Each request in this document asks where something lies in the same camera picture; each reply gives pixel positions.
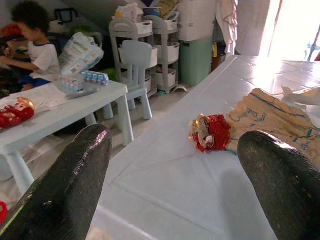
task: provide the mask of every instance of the brown paper sack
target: brown paper sack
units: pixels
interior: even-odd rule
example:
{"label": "brown paper sack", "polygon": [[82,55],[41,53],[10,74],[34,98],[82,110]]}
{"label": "brown paper sack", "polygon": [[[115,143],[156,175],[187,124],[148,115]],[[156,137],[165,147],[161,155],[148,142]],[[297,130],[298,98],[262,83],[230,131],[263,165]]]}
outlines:
{"label": "brown paper sack", "polygon": [[320,129],[315,127],[302,110],[290,107],[254,89],[226,116],[231,124],[231,142],[227,150],[238,151],[240,137],[249,131],[262,131],[300,150],[320,167]]}

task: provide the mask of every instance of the plastic bag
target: plastic bag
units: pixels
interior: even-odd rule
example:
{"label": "plastic bag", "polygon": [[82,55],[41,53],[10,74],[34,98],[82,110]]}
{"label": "plastic bag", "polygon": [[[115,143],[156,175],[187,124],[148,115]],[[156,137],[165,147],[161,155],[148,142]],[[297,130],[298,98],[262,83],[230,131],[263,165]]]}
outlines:
{"label": "plastic bag", "polygon": [[92,37],[78,32],[70,39],[59,57],[62,75],[77,75],[93,68],[104,57],[104,51]]}

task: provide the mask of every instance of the child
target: child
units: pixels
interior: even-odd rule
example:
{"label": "child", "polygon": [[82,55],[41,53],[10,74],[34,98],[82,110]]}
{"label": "child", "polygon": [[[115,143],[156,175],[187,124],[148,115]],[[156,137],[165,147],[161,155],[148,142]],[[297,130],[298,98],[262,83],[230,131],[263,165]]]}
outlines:
{"label": "child", "polygon": [[55,46],[46,37],[49,30],[49,15],[47,11],[34,1],[22,1],[11,12],[12,20],[22,30],[22,35],[29,41],[28,53],[30,62],[12,59],[12,50],[7,50],[7,56],[0,57],[0,64],[15,66],[33,71],[29,76],[22,77],[22,91],[48,84],[58,79],[60,66]]}

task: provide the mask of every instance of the doorway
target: doorway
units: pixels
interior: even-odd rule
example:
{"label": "doorway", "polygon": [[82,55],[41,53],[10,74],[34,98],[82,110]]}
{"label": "doorway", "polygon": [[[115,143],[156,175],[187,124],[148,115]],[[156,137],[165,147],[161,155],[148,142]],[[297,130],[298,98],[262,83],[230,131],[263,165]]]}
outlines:
{"label": "doorway", "polygon": [[320,51],[319,16],[319,0],[270,0],[259,55],[314,61]]}

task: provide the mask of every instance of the floor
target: floor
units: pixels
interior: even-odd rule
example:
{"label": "floor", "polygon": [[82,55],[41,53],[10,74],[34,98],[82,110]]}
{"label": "floor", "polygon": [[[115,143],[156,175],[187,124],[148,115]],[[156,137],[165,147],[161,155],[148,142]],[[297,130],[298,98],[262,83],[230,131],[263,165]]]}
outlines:
{"label": "floor", "polygon": [[[165,117],[166,113],[176,104],[178,103],[184,96],[186,96],[186,92],[178,90],[177,92],[171,92],[168,95],[154,95],[150,99],[150,105],[153,112],[153,118],[149,121],[145,121],[142,118],[142,105],[137,102],[136,109],[130,112],[133,134],[135,139],[143,135],[149,129],[154,127],[159,120]],[[122,135],[118,130],[116,121],[117,121],[117,111],[114,110],[114,119],[111,120],[102,120],[102,112],[99,111],[98,122],[106,125],[112,131],[112,154],[111,158],[114,158],[119,152],[124,149],[122,146]],[[47,169],[52,166],[52,164],[56,161],[59,154],[63,151],[63,149],[73,140],[75,135],[59,135],[59,138],[63,139],[63,142],[57,145],[54,149],[46,152],[45,154],[39,156],[34,161],[28,164],[32,175],[35,179],[41,176]],[[37,146],[41,146],[42,141],[37,143]],[[14,178],[11,178],[7,181],[0,182],[0,201],[5,202],[9,208],[14,206],[20,199],[20,193],[17,188],[16,182]]]}

